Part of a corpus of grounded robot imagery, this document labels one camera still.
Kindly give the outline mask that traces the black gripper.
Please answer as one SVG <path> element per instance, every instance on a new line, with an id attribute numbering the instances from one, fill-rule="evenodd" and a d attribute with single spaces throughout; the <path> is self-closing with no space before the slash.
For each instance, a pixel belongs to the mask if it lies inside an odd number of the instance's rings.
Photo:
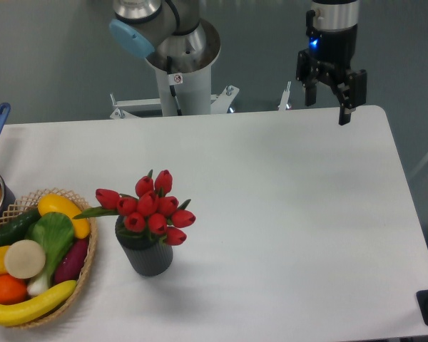
<path id="1" fill-rule="evenodd" d="M 335 30 L 307 27 L 308 47 L 297 55 L 296 79 L 305 91 L 305 105 L 317 100 L 317 83 L 331 87 L 340 96 L 339 125 L 351 121 L 351 114 L 367 99 L 367 71 L 353 71 L 357 25 Z"/>

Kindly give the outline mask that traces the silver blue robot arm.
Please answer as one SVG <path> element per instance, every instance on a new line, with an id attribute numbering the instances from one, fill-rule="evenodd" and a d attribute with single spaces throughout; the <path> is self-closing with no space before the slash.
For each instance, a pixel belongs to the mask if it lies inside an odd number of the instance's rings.
<path id="1" fill-rule="evenodd" d="M 220 54 L 220 36 L 200 17 L 199 1 L 114 1 L 109 30 L 131 55 L 155 71 L 164 116 L 228 113 L 239 93 L 229 85 L 211 93 L 211 68 Z M 330 87 L 339 107 L 339 124 L 367 99 L 367 72 L 354 71 L 358 1 L 312 1 L 305 14 L 307 48 L 297 55 L 295 78 L 314 105 L 317 84 Z"/>

